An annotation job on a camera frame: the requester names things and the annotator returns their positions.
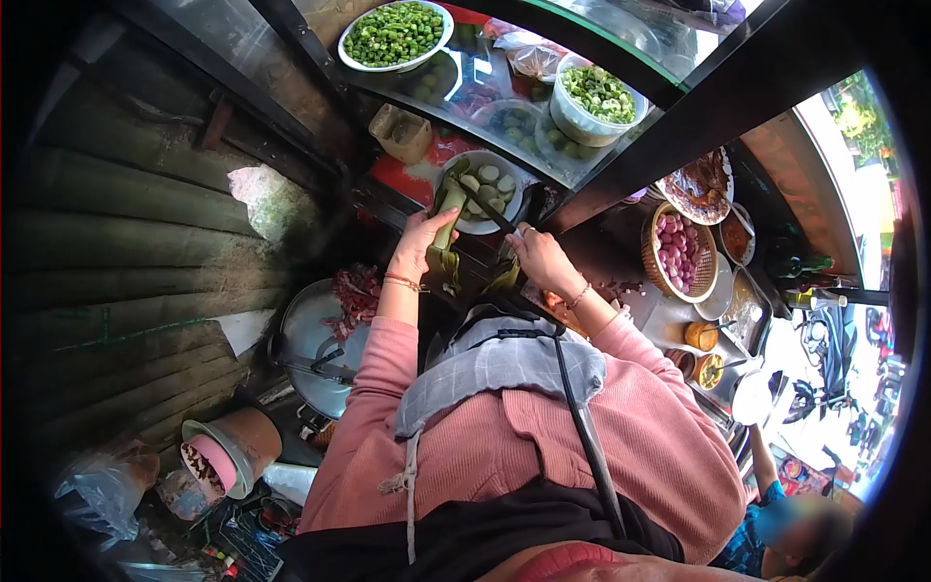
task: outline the bowl of chopped green beans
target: bowl of chopped green beans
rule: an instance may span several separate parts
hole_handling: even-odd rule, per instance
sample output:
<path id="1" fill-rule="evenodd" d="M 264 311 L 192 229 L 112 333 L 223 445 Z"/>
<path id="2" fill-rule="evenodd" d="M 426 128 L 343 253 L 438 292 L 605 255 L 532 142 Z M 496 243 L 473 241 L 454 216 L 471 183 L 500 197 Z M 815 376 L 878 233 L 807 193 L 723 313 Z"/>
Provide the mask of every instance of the bowl of chopped green beans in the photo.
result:
<path id="1" fill-rule="evenodd" d="M 569 53 L 560 61 L 549 112 L 571 140 L 603 147 L 640 123 L 649 106 L 624 81 Z"/>
<path id="2" fill-rule="evenodd" d="M 393 2 L 369 10 L 346 27 L 337 50 L 351 69 L 403 73 L 443 48 L 455 22 L 433 2 Z"/>

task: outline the person in blue shirt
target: person in blue shirt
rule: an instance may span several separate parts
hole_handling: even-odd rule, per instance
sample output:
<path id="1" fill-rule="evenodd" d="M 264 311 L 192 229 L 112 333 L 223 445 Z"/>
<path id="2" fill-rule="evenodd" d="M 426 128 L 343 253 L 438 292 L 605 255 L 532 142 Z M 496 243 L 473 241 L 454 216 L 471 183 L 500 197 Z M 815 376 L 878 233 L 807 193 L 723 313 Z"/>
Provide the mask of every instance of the person in blue shirt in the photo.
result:
<path id="1" fill-rule="evenodd" d="M 820 496 L 817 501 L 824 503 L 805 503 L 805 511 L 792 510 L 793 503 L 780 503 L 786 492 L 776 473 L 776 460 L 760 427 L 751 426 L 749 431 L 760 504 L 747 505 L 744 520 L 731 541 L 709 565 L 767 580 L 808 575 L 849 536 L 849 515 Z"/>

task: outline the woman's left hand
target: woman's left hand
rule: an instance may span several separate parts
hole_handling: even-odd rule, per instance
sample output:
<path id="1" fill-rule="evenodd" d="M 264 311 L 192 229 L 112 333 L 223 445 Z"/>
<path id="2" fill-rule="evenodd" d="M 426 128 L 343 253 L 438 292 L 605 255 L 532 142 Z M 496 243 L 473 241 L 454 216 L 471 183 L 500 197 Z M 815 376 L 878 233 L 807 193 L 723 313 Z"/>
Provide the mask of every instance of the woman's left hand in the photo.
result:
<path id="1" fill-rule="evenodd" d="M 437 231 L 451 223 L 458 213 L 459 209 L 451 208 L 433 218 L 426 217 L 427 209 L 412 214 L 404 225 L 404 233 L 388 264 L 388 272 L 420 281 L 420 277 L 430 270 L 426 264 L 426 248 L 433 243 Z M 459 233 L 453 230 L 452 240 L 458 237 Z"/>

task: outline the chopped green beans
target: chopped green beans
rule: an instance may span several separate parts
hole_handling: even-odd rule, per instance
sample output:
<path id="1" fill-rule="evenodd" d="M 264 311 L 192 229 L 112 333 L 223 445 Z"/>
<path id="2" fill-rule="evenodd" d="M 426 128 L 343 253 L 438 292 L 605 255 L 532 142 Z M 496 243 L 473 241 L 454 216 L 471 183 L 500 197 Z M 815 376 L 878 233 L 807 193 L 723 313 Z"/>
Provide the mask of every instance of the chopped green beans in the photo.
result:
<path id="1" fill-rule="evenodd" d="M 562 86 L 582 109 L 602 121 L 630 123 L 634 98 L 627 86 L 599 66 L 569 67 L 562 72 Z"/>
<path id="2" fill-rule="evenodd" d="M 359 19 L 343 49 L 367 67 L 390 67 L 425 54 L 443 36 L 443 17 L 419 2 L 395 2 Z"/>

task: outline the woven basket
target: woven basket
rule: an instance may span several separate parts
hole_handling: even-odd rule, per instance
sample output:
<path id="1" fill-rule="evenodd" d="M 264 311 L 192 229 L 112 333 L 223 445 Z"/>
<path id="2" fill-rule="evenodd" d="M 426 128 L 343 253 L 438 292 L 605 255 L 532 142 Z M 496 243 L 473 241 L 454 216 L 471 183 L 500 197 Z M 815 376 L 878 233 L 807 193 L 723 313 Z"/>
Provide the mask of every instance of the woven basket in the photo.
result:
<path id="1" fill-rule="evenodd" d="M 698 231 L 698 245 L 701 247 L 701 261 L 695 266 L 695 280 L 693 281 L 688 294 L 677 290 L 672 286 L 672 282 L 666 273 L 659 267 L 659 257 L 656 252 L 662 246 L 658 239 L 654 237 L 656 231 L 656 219 L 661 214 L 676 212 L 668 202 L 660 204 L 653 213 L 652 218 L 643 221 L 643 232 L 641 233 L 641 255 L 643 257 L 643 268 L 653 284 L 666 295 L 672 295 L 682 299 L 685 303 L 697 304 L 708 299 L 714 284 L 718 280 L 718 249 L 714 244 L 714 236 L 711 229 L 698 223 L 692 223 L 695 230 Z"/>

